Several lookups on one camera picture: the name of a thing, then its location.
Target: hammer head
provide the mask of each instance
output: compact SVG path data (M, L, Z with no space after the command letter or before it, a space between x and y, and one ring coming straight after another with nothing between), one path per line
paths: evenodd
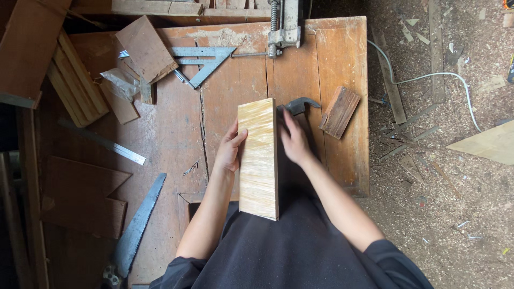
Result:
M317 109L320 108L320 105L317 102L313 101L308 97L300 97L298 99L292 100L288 104L286 104L285 107L291 114L297 115L305 112L306 103L310 104L310 106L315 107Z

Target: person's left hand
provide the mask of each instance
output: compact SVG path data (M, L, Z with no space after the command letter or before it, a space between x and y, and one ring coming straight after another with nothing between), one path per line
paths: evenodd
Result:
M227 169L235 172L239 168L239 159L237 151L239 145L248 136L248 130L244 129L241 134L237 134L238 122L235 119L234 124L229 128L227 134L223 137L219 144L216 161L214 162L214 170Z

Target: plastic bag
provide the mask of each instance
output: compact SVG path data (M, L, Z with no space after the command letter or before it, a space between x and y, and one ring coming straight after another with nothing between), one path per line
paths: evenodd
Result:
M132 97L139 92L139 81L119 68L113 68L100 75L114 84L109 90L122 99L132 102Z

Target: forearm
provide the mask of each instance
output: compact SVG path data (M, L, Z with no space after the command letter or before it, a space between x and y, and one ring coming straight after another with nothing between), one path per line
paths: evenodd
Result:
M222 233L233 185L233 172L214 168L204 199L180 240L176 257L211 257Z
M350 243L364 251L374 241L384 239L373 220L314 156L308 157L300 166L316 190L328 218Z

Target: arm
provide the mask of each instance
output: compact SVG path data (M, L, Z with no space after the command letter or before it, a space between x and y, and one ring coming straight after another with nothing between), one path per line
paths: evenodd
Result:
M334 226L361 252L374 241L384 239L377 225L312 154L305 132L287 110L284 120L290 131L289 135L280 129L286 155L303 169Z
M184 232L175 257L209 259L218 245L234 185L234 172L239 168L238 147L248 131L236 134L237 119L219 145L204 199Z

